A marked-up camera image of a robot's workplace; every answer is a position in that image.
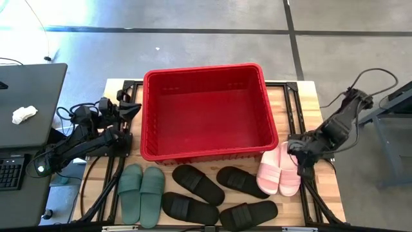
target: wooden tabletop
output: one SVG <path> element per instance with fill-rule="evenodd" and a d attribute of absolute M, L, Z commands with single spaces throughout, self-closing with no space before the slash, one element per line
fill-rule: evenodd
<path fill-rule="evenodd" d="M 104 90 L 104 96 L 108 97 L 112 100 L 112 102 L 117 102 L 116 99 L 116 92 L 122 89 L 123 82 L 125 79 L 108 79 L 106 83 L 106 89 Z M 313 81 L 298 81 L 297 82 L 299 88 L 299 95 L 301 99 L 301 106 L 303 110 L 303 117 L 304 123 L 307 130 L 313 130 L 320 123 L 322 123 L 322 115 L 319 109 L 319 101 L 317 100 L 317 94 L 315 89 L 315 83 Z M 283 95 L 283 89 L 280 87 L 269 87 L 268 96 L 270 100 L 270 105 L 272 108 L 272 113 L 274 116 L 277 132 L 279 135 L 279 143 L 286 141 L 289 132 L 289 123 L 288 117 L 286 116 L 286 103 L 285 97 Z M 142 86 L 139 87 L 136 102 L 142 102 L 143 97 L 143 88 Z M 290 94 L 290 99 L 292 103 L 292 109 L 294 112 L 295 121 L 297 122 L 295 104 L 293 95 Z M 157 165 L 154 162 L 148 162 L 144 160 L 140 156 L 140 131 L 142 126 L 142 111 L 140 111 L 136 117 L 133 119 L 131 131 L 133 133 L 133 145 L 130 157 L 126 159 L 126 166 L 129 164 L 137 163 L 141 165 L 143 169 L 146 169 L 149 166 L 156 166 L 159 167 L 165 174 L 166 184 L 165 184 L 165 192 L 173 191 L 176 193 L 181 193 L 187 195 L 189 197 L 195 198 L 200 201 L 202 200 L 200 197 L 189 193 L 186 189 L 179 186 L 173 179 L 172 179 L 172 172 L 176 166 L 162 166 Z M 295 124 L 296 131 L 299 131 L 298 124 Z M 93 162 L 93 159 L 88 161 L 86 166 L 86 171 L 89 169 L 89 166 Z M 101 158 L 97 161 L 93 169 L 90 171 L 88 181 L 86 183 L 85 191 L 84 191 L 84 209 L 87 211 L 90 206 L 94 203 L 98 195 L 102 191 L 104 175 L 106 173 L 106 167 L 108 164 L 107 158 Z M 225 167 L 225 166 L 236 166 L 240 169 L 243 169 L 249 173 L 256 174 L 259 167 L 259 161 L 255 159 L 239 159 L 239 160 L 230 160 L 230 161 L 214 161 L 214 162 L 202 162 L 202 163 L 195 163 L 192 164 L 194 167 L 198 168 L 202 172 L 206 173 L 206 175 L 216 182 L 216 174 L 217 172 Z M 322 197 L 322 199 L 326 202 L 328 207 L 335 213 L 337 218 L 342 221 L 345 221 L 345 216 L 342 208 L 341 196 L 339 194 L 339 188 L 336 181 L 335 173 L 333 172 L 332 167 L 326 163 L 325 161 L 319 161 L 315 165 L 316 171 L 316 183 L 317 189 Z M 218 207 L 219 211 L 224 209 L 230 208 L 232 206 L 236 206 L 238 204 L 247 202 L 247 203 L 254 203 L 262 201 L 256 197 L 246 195 L 240 193 L 238 191 L 234 191 L 228 188 L 225 188 L 217 183 L 219 187 L 221 187 L 225 194 L 225 201 L 222 205 Z M 313 200 L 310 197 L 309 193 L 306 191 L 308 195 L 309 207 L 310 207 L 310 214 L 312 218 L 315 218 L 314 213 L 314 204 Z M 113 190 L 108 197 L 108 201 L 106 203 L 106 210 L 104 218 L 106 219 L 111 205 L 111 199 L 113 196 Z M 276 195 L 270 196 L 267 200 L 272 200 L 276 203 L 277 208 L 279 210 L 278 216 L 265 222 L 262 226 L 303 226 L 303 212 L 301 206 L 301 199 L 299 196 L 299 192 L 294 195 L 293 197 L 284 197 L 277 193 Z M 75 211 L 73 213 L 73 220 L 80 218 L 80 201 L 78 200 L 75 206 Z M 122 214 L 120 210 L 120 202 L 118 204 L 118 210 L 116 214 L 115 224 L 122 224 Z M 161 212 L 160 219 L 158 225 L 174 225 L 174 226 L 190 226 L 194 225 L 193 223 L 182 222 L 179 220 L 175 220 L 171 217 L 168 217 L 163 211 Z"/>

